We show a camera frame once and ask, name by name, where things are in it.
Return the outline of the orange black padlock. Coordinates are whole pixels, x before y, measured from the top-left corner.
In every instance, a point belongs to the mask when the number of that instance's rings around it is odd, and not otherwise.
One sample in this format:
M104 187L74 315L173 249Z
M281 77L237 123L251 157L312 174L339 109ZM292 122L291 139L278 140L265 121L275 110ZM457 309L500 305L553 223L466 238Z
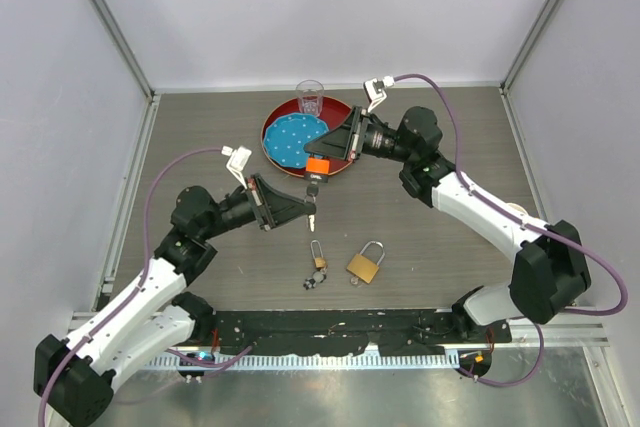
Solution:
M330 159L309 155L307 158L304 178L308 182L327 183L330 176Z

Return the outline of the black padlock keys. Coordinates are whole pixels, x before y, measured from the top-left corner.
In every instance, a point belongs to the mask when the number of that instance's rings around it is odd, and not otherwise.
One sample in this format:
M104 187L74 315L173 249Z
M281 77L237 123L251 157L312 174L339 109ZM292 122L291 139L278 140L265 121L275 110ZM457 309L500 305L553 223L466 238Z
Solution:
M306 187L305 203L307 204L307 225L311 232L315 231L316 220L316 199L319 195L319 185L316 182L310 182Z

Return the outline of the small brass padlock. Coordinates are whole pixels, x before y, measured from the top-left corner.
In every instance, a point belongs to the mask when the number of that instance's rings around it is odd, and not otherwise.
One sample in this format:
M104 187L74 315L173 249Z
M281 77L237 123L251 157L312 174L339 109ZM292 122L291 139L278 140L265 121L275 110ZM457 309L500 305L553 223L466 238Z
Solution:
M319 240L314 239L310 242L311 257L316 270L327 268L327 261L323 255L322 246Z

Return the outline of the black white keychain charm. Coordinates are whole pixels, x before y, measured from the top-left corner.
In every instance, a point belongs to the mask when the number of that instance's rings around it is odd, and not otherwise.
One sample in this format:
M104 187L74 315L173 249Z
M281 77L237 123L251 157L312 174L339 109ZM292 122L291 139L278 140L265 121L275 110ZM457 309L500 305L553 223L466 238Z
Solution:
M303 282L305 290L311 290L323 283L327 278L327 270L316 270L310 277L306 278Z

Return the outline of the large brass padlock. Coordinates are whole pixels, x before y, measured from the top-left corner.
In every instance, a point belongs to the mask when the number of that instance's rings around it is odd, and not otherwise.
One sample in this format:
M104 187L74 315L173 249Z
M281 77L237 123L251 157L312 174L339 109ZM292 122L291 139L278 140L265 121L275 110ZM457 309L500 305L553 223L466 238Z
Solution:
M366 256L366 252L371 248L377 248L379 250L379 256L375 260ZM369 241L352 257L346 266L346 271L351 277L358 277L361 283L370 284L377 275L385 255L384 245L381 242Z

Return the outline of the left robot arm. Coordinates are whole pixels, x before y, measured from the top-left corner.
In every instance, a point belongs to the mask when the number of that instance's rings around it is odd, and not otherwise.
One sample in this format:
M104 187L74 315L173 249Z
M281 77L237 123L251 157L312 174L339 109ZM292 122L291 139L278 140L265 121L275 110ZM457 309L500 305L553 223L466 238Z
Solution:
M273 230L315 212L313 201L280 192L258 174L221 201L201 186L181 191L169 233L138 276L86 323L62 339L48 335L36 347L39 425L50 411L72 426L92 425L156 354L211 338L213 309L187 288L216 256L212 238L251 223Z

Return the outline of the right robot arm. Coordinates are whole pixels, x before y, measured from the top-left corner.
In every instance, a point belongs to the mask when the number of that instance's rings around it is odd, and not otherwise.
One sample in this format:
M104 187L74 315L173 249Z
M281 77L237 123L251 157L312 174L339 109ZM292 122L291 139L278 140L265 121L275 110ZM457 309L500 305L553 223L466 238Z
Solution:
M510 318L549 322L591 285L577 229L566 221L547 224L486 192L440 152L441 139L428 108L409 108L392 128L355 107L304 149L315 157L354 161L367 154L401 163L399 179L411 197L464 223L511 262L510 281L480 286L452 305L457 338L475 341L488 325Z

